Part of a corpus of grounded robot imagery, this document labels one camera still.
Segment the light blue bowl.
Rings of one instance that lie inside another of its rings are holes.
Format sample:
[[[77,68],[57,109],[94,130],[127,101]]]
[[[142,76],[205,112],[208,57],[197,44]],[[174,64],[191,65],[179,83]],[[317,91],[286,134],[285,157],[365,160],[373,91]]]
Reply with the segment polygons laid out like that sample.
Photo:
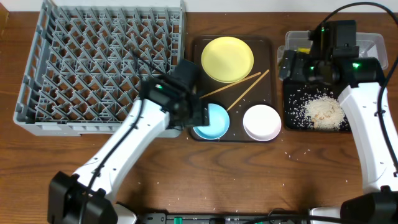
[[[220,105],[208,104],[208,126],[193,127],[194,132],[206,140],[214,140],[226,134],[230,125],[230,118],[228,112]]]

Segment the pink bowl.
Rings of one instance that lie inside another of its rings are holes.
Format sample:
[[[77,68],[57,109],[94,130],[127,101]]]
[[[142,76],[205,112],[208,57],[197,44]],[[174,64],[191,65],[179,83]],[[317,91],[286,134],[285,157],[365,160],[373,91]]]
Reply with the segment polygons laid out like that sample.
[[[256,141],[271,141],[278,136],[282,121],[278,112],[267,105],[250,107],[243,116],[243,128]]]

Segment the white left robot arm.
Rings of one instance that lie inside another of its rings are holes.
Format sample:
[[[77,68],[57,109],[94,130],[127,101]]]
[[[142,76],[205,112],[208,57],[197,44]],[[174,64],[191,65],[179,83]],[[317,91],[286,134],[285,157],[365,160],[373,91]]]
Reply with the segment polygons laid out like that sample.
[[[170,75],[145,78],[118,130],[72,175],[58,172],[49,185],[49,223],[136,223],[137,215],[116,202],[119,188],[147,146],[162,132],[209,123],[194,92],[201,70],[182,59]]]

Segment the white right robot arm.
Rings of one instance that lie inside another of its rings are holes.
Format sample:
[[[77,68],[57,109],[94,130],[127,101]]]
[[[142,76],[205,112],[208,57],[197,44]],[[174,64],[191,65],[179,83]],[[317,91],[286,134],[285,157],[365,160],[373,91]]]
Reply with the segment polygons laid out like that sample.
[[[310,210],[309,223],[397,223],[397,131],[379,60],[360,57],[354,20],[322,22],[307,53],[278,54],[283,82],[326,84],[338,95],[361,164],[362,196]]]

